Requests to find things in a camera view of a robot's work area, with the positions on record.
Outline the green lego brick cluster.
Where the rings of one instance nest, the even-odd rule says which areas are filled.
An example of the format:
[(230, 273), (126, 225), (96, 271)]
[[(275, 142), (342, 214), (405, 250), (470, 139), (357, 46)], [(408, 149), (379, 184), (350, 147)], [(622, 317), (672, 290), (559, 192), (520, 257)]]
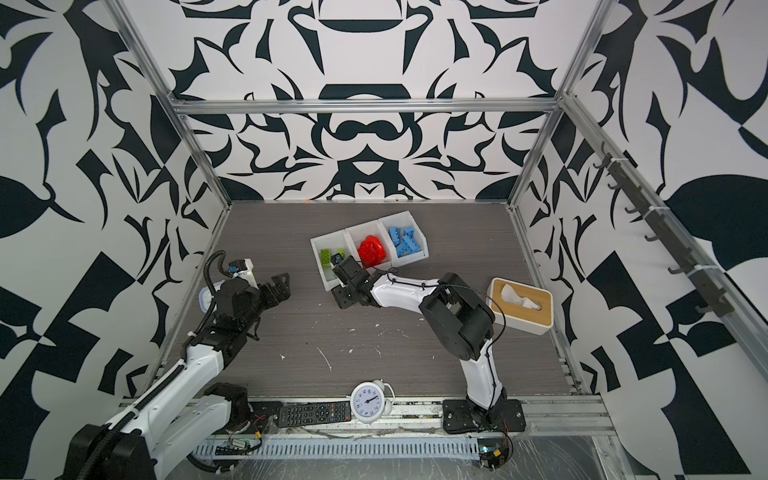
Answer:
[(334, 249), (321, 249), (320, 250), (320, 264), (321, 267), (326, 269), (332, 269), (333, 266), (330, 263), (330, 258), (332, 254), (335, 253), (343, 253), (345, 257), (347, 256), (346, 250), (344, 248), (334, 248)]

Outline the blue lego brick cluster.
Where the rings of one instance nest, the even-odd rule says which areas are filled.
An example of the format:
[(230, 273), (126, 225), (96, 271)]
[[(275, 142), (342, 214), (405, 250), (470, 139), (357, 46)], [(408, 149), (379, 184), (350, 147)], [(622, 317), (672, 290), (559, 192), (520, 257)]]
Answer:
[(398, 258), (403, 258), (422, 251), (421, 246), (415, 239), (415, 229), (413, 227), (389, 227), (388, 233)]

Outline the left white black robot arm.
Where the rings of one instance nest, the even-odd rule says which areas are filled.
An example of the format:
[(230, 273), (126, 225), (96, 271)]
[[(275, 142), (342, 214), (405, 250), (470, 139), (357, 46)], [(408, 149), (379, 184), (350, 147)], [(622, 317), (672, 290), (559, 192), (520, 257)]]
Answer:
[(290, 276), (259, 284), (240, 273), (209, 292), (180, 359), (122, 412), (74, 435), (63, 478), (164, 479), (209, 435), (248, 423), (246, 388), (215, 379), (254, 337), (262, 314), (290, 298)]

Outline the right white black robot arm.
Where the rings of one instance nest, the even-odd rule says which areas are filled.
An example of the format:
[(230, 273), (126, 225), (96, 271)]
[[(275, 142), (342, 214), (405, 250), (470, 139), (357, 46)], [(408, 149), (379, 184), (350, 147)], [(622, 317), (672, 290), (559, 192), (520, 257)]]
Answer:
[(506, 390), (493, 355), (500, 336), (494, 332), (495, 314), (479, 291), (454, 273), (409, 279), (391, 270), (369, 272), (354, 258), (339, 254), (331, 257), (331, 266), (340, 281), (332, 289), (340, 308), (359, 304), (421, 315), (440, 344), (460, 361), (469, 403), (489, 418), (500, 413)]

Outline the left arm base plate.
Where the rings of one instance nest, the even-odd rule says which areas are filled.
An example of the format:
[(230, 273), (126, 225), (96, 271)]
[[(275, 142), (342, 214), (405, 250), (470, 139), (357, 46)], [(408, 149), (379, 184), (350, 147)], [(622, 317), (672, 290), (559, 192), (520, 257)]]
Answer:
[(224, 431), (230, 435), (264, 433), (275, 426), (279, 410), (284, 406), (281, 401), (250, 402), (243, 420), (226, 426)]

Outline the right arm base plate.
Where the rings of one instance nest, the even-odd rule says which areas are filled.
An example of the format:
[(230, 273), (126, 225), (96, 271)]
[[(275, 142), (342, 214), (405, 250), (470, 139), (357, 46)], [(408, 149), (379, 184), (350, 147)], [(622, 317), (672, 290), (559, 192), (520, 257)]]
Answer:
[(524, 432), (527, 422), (522, 404), (515, 399), (500, 399), (484, 410), (468, 399), (442, 402), (442, 428), (448, 434), (473, 432)]

